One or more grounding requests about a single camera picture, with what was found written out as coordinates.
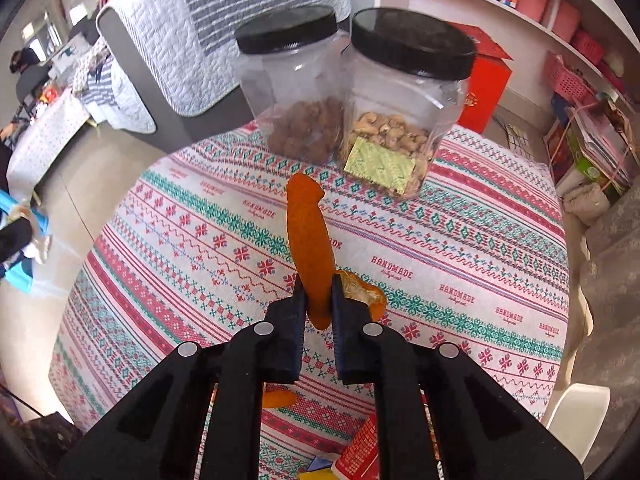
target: round table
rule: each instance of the round table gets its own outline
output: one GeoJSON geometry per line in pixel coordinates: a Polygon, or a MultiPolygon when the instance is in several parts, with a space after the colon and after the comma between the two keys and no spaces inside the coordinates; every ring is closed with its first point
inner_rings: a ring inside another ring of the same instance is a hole
{"type": "MultiPolygon", "coordinates": [[[[291,294],[285,184],[298,171],[326,192],[337,265],[385,291],[382,322],[424,346],[456,343],[542,416],[568,322],[545,166],[455,127],[420,197],[398,202],[332,164],[271,154],[249,126],[159,160],[96,240],[50,370],[75,423],[88,430],[180,342],[227,341],[291,294]]],[[[298,402],[262,413],[265,478],[297,478],[315,455],[340,453],[374,411],[370,384],[338,381],[332,346],[331,330],[307,323],[298,402]]]]}

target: black lid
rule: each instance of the black lid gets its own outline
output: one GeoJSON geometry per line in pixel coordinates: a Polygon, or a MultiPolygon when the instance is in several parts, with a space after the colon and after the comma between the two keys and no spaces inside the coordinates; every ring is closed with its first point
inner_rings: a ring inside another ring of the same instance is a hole
{"type": "Polygon", "coordinates": [[[447,81],[469,77],[476,59],[476,45],[464,32],[411,10],[361,10],[353,17],[351,43],[388,67],[447,81]]]}
{"type": "Polygon", "coordinates": [[[329,6],[270,10],[236,28],[243,54],[272,54],[292,50],[335,34],[338,24],[329,6]]]}

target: window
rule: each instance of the window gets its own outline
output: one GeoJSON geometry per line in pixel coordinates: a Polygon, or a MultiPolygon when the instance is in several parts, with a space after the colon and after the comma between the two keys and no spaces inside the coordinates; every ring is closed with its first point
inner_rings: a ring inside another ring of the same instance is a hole
{"type": "Polygon", "coordinates": [[[86,7],[84,4],[75,6],[69,11],[69,17],[71,18],[71,24],[75,25],[77,22],[87,17],[86,7]]]}
{"type": "Polygon", "coordinates": [[[32,48],[42,61],[52,56],[62,44],[56,26],[51,23],[47,12],[24,27],[22,38],[25,46],[32,48]]]}
{"type": "Polygon", "coordinates": [[[47,59],[47,56],[44,53],[44,49],[42,48],[42,45],[40,44],[40,40],[38,38],[31,41],[31,43],[29,44],[29,48],[36,53],[36,56],[38,56],[38,59],[40,61],[44,61],[47,59]]]}

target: tiled floor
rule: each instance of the tiled floor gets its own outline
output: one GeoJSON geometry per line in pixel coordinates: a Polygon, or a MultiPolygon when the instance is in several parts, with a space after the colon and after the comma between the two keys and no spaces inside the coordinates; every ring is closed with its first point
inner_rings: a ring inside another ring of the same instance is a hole
{"type": "Polygon", "coordinates": [[[53,233],[49,261],[35,266],[31,294],[0,283],[0,364],[14,393],[43,413],[63,410],[47,373],[76,274],[124,194],[163,155],[108,125],[86,126],[46,176],[40,196],[53,233]]]}

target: cardboard box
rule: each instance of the cardboard box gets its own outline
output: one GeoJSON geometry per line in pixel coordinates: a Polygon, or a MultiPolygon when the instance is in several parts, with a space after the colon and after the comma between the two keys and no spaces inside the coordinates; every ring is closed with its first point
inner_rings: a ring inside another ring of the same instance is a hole
{"type": "Polygon", "coordinates": [[[470,36],[478,48],[478,57],[469,78],[465,109],[458,124],[481,134],[491,120],[511,76],[511,69],[504,62],[511,57],[480,27],[459,23],[452,25],[470,36]]]}

